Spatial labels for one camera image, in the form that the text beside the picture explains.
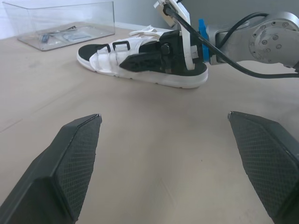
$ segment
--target clear plastic box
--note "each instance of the clear plastic box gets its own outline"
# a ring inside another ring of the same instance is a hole
[[[115,34],[113,1],[3,2],[18,40],[47,51]]]

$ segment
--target beige table surface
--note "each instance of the beige table surface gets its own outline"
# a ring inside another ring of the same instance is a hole
[[[90,43],[127,34],[118,28]],[[279,121],[299,139],[299,79],[261,80],[218,65],[202,87],[176,89],[90,72],[76,61],[85,44],[40,52],[0,41],[0,203],[61,126],[101,113],[79,224],[273,223],[243,170],[227,114]]]

